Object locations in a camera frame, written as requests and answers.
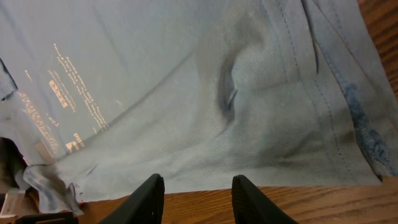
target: wooden surface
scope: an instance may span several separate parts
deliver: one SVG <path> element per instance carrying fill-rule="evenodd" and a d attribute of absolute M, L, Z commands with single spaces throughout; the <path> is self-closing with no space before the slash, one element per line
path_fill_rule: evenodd
<path fill-rule="evenodd" d="M 398 96 L 398 0 L 359 0 L 368 31 Z M 261 187 L 299 223 L 398 223 L 398 177 L 375 187 Z M 126 198 L 84 206 L 82 223 L 96 223 Z M 163 223 L 234 223 L 230 190 L 165 196 Z"/>

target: stitching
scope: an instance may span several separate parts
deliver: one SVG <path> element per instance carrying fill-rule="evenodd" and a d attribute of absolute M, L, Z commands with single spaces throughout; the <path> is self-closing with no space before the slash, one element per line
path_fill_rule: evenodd
<path fill-rule="evenodd" d="M 268 13 L 267 13 L 267 9 L 264 6 L 264 0 L 259 0 L 259 2 L 260 2 L 260 5 L 262 6 L 262 9 L 264 10 L 264 14 L 268 17 L 268 19 L 270 21 L 270 26 L 271 26 L 271 29 L 272 29 L 272 33 L 275 35 L 276 41 L 278 43 L 279 58 L 280 58 L 280 61 L 282 62 L 282 66 L 284 68 L 285 82 L 287 83 L 288 81 L 287 81 L 286 67 L 285 67 L 284 59 L 282 57 L 282 50 L 280 49 L 280 41 L 279 41 L 278 35 L 276 34 L 274 26 L 271 24 L 271 19 L 269 18 Z"/>
<path fill-rule="evenodd" d="M 278 4 L 280 13 L 282 14 L 282 18 L 284 18 L 285 26 L 286 26 L 287 32 L 288 32 L 288 34 L 289 34 L 290 46 L 291 46 L 292 49 L 293 49 L 293 56 L 294 56 L 294 62 L 295 62 L 296 69 L 297 69 L 297 75 L 298 75 L 298 79 L 300 79 L 299 66 L 297 65 L 296 52 L 295 52 L 294 46 L 293 46 L 292 35 L 290 34 L 290 30 L 289 30 L 289 28 L 288 28 L 288 26 L 287 26 L 286 18 L 285 18 L 284 12 L 283 12 L 283 10 L 282 10 L 282 7 L 280 6 L 279 0 L 276 0 L 276 2 L 277 2 L 277 4 Z"/>
<path fill-rule="evenodd" d="M 340 18 L 339 18 L 338 14 L 337 14 L 335 2 L 334 2 L 334 1 L 331 1 L 330 4 L 331 4 L 331 9 L 333 10 L 334 15 L 335 15 L 335 17 L 336 17 L 337 25 L 338 25 L 338 28 L 339 28 L 339 30 L 340 30 L 341 36 L 342 36 L 344 42 L 347 43 L 346 37 L 345 37 L 344 32 L 343 32 L 343 28 L 341 27 Z"/>
<path fill-rule="evenodd" d="M 317 81 L 314 80 L 313 82 L 315 83 L 315 86 L 317 87 L 317 89 L 318 89 L 318 91 L 319 91 L 319 94 L 322 96 L 323 101 L 325 102 L 326 107 L 328 108 L 329 118 L 330 118 L 330 122 L 331 122 L 331 131 L 332 131 L 332 133 L 333 133 L 333 138 L 335 139 L 335 146 L 337 147 L 337 153 L 338 153 L 338 155 L 340 156 L 341 161 L 343 161 L 344 166 L 345 166 L 346 169 L 348 170 L 348 174 L 351 176 L 352 179 L 355 180 L 356 183 L 358 183 L 358 182 L 356 181 L 356 179 L 354 178 L 354 175 L 353 175 L 351 169 L 347 166 L 347 163 L 346 163 L 346 161 L 345 161 L 345 158 L 343 157 L 343 155 L 342 155 L 342 153 L 341 153 L 341 151 L 340 151 L 340 147 L 339 147 L 339 144 L 338 144 L 338 141 L 337 141 L 337 137 L 336 137 L 336 133 L 335 133 L 335 127 L 334 127 L 333 116 L 331 115 L 331 110 L 330 110 L 329 104 L 328 104 L 328 102 L 327 102 L 325 96 L 323 95 L 323 93 L 322 93 L 322 91 L 321 91 L 321 89 L 320 89 L 320 87 L 319 87 Z"/>

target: wooden table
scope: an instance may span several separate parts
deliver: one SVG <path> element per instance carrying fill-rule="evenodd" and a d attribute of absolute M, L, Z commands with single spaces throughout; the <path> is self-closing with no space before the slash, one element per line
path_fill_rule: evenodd
<path fill-rule="evenodd" d="M 398 96 L 398 0 L 359 0 L 359 5 Z M 398 223 L 398 177 L 384 178 L 375 187 L 260 189 L 300 223 Z M 125 199 L 87 203 L 81 223 L 100 221 Z M 166 195 L 163 223 L 234 223 L 231 191 Z"/>

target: fabric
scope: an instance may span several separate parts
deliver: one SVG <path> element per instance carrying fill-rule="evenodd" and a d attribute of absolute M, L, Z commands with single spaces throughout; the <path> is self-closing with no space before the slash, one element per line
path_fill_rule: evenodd
<path fill-rule="evenodd" d="M 380 184 L 397 103 L 354 0 L 0 2 L 1 136 L 40 211 L 131 194 Z"/>

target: cloth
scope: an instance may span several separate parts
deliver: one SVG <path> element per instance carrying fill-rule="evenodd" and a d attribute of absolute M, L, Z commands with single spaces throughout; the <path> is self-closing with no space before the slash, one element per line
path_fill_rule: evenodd
<path fill-rule="evenodd" d="M 397 103 L 354 0 L 0 2 L 1 136 L 40 211 L 131 194 L 380 184 Z"/>

